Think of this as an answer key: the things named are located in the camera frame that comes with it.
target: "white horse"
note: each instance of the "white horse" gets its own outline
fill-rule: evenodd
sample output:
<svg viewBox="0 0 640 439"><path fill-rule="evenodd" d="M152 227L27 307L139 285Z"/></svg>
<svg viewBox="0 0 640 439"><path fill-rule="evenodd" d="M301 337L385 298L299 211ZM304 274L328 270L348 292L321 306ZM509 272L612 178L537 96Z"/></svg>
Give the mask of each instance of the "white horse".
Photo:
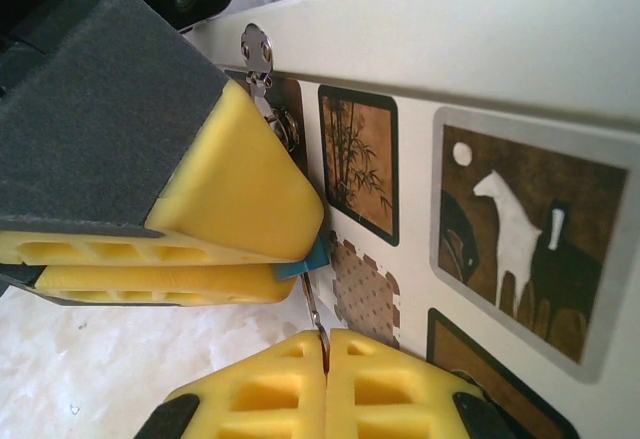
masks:
<svg viewBox="0 0 640 439"><path fill-rule="evenodd" d="M498 277L496 307L500 307L504 275L511 272L515 278L513 317L517 316L524 288L531 276L531 259L538 236L542 232L529 221L522 204L500 174L491 171L473 188L476 196L494 200L498 210Z"/></svg>

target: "white tabletop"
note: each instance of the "white tabletop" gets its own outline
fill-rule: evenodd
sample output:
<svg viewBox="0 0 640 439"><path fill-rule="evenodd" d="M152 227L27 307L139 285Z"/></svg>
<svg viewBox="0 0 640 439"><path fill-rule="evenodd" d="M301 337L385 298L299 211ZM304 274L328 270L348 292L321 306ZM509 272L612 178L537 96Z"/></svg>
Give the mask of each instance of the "white tabletop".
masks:
<svg viewBox="0 0 640 439"><path fill-rule="evenodd" d="M299 283L279 304L207 307L63 307L9 288L0 438L132 438L172 390L310 328Z"/></svg>

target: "metal clip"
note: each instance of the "metal clip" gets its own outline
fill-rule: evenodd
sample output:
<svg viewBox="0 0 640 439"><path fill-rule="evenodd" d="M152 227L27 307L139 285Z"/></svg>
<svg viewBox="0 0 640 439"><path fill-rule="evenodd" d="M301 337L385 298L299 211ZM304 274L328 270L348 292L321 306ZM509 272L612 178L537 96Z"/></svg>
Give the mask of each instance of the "metal clip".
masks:
<svg viewBox="0 0 640 439"><path fill-rule="evenodd" d="M246 80L253 101L282 145L292 152L300 144L298 124L291 114L284 109L271 107L266 99L267 90L273 85L270 77L273 72L273 49L269 38L258 26L249 24L242 33L240 49L249 71Z"/></svg>
<svg viewBox="0 0 640 439"><path fill-rule="evenodd" d="M316 300L313 297L313 290L311 289L311 281L309 280L308 272L302 274L302 289L304 290L304 296L307 299L307 307L309 308L311 322L316 326L320 334L320 342L322 343L322 362L324 364L324 372L327 373L329 372L329 336L320 321L320 313L316 308Z"/></svg>

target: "gray border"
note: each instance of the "gray border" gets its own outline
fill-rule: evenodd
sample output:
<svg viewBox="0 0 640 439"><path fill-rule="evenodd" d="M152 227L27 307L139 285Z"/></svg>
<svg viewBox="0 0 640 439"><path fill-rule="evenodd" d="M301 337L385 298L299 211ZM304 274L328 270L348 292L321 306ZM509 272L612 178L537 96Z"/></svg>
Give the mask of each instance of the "gray border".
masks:
<svg viewBox="0 0 640 439"><path fill-rule="evenodd" d="M598 296L594 304L581 363L576 363L532 331L497 309L438 267L440 189L442 184L443 126L450 125L481 134L536 146L589 161L626 169L627 182L609 252L602 269ZM640 235L640 211L633 198L640 197L640 137L635 134L550 121L524 116L487 114L452 107L441 107L433 121L433 184L431 186L431 231L429 259L438 278L462 294L545 358L582 382L596 382L602 373L619 308L624 298L635 249Z"/></svg>

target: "blue object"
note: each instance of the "blue object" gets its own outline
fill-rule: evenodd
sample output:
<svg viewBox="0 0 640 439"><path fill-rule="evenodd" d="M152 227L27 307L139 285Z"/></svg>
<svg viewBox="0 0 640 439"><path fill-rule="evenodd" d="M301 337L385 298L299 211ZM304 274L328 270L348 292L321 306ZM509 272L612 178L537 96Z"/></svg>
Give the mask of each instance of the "blue object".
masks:
<svg viewBox="0 0 640 439"><path fill-rule="evenodd" d="M322 239L318 236L313 243L311 251L304 260L287 264L272 264L271 267L276 275L276 280L283 281L327 265L329 265L329 255L322 243Z"/></svg>

